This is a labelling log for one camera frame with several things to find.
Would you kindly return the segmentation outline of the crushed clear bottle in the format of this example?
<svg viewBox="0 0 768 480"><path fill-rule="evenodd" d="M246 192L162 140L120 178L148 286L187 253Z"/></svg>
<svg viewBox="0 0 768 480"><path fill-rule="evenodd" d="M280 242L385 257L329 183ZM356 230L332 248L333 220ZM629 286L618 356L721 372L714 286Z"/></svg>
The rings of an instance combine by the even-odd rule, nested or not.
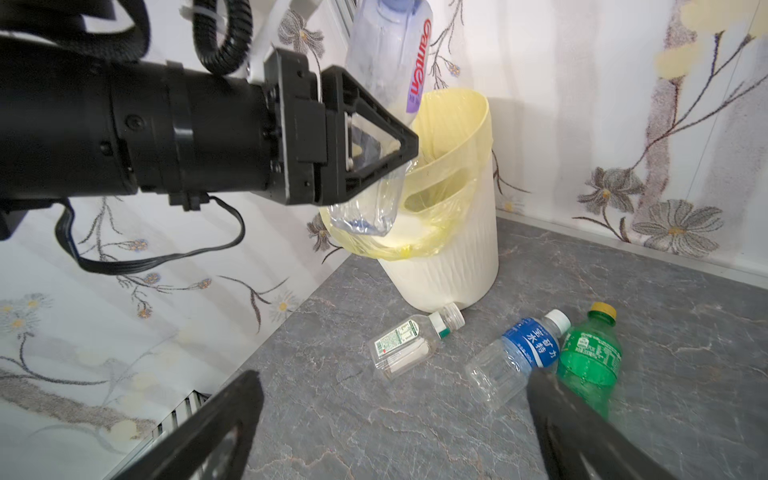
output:
<svg viewBox="0 0 768 480"><path fill-rule="evenodd" d="M354 17L345 69L405 126L420 109L432 20L427 1L363 1ZM409 167L405 161L351 200L329 207L332 225L351 234L386 235Z"/></svg>

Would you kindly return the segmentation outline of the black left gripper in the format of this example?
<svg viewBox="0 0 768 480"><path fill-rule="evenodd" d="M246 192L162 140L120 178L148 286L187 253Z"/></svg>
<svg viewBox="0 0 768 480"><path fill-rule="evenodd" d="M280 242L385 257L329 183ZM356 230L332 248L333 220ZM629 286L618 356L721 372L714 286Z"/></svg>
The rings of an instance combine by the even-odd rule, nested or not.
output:
<svg viewBox="0 0 768 480"><path fill-rule="evenodd" d="M344 203L418 154L417 134L344 68L315 75L287 50L269 56L262 84L169 68L168 96L176 158L161 190L174 206L222 192Z"/></svg>

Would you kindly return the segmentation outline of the small green bottle yellow cap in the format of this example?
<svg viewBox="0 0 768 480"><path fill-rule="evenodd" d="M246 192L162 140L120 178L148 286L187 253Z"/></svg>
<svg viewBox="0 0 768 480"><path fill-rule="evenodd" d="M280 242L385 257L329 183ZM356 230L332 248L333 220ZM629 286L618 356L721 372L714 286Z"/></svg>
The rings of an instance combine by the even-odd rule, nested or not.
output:
<svg viewBox="0 0 768 480"><path fill-rule="evenodd" d="M605 419L623 357L616 319L613 306L593 303L587 321L567 333L557 368L558 378Z"/></svg>

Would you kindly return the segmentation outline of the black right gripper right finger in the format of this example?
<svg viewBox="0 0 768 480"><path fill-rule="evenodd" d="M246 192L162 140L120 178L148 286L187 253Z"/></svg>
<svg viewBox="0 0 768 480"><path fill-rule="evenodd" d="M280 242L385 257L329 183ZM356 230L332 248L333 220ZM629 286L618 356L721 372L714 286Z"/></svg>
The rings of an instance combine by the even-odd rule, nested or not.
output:
<svg viewBox="0 0 768 480"><path fill-rule="evenodd" d="M673 475L635 447L556 375L536 369L526 395L550 479L671 479Z"/></svg>

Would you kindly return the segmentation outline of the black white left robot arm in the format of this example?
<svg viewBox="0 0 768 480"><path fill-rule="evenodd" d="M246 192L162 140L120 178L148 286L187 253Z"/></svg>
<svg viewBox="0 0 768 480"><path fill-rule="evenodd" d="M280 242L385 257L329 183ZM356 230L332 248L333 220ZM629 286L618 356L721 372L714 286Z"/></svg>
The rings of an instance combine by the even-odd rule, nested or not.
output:
<svg viewBox="0 0 768 480"><path fill-rule="evenodd" d="M56 240L81 269L137 274L164 258L84 258L72 198L149 192L189 211L253 192L329 206L416 157L416 133L341 67L314 74L304 55L278 49L264 82L236 78L253 37L248 2L193 3L199 71L148 62L147 7L123 9L128 28L95 33L85 18L113 19L114 2L2 3L3 239L28 211L59 204Z"/></svg>

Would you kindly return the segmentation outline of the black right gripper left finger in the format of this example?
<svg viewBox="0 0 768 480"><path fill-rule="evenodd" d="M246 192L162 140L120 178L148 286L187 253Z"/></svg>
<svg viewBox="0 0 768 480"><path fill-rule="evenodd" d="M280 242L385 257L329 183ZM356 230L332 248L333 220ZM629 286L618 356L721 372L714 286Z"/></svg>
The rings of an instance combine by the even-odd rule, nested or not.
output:
<svg viewBox="0 0 768 480"><path fill-rule="evenodd" d="M264 406L259 373L242 372L119 479L240 479Z"/></svg>

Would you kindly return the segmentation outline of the clear bottle blue label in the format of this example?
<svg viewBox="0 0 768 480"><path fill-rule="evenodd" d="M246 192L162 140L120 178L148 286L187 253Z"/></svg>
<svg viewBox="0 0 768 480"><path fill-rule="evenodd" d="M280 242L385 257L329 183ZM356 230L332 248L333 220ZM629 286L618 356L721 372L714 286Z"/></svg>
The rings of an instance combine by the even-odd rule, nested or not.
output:
<svg viewBox="0 0 768 480"><path fill-rule="evenodd" d="M526 388L533 371L556 364L560 339L570 328L559 309L518 321L468 362L472 398L491 410L502 407Z"/></svg>

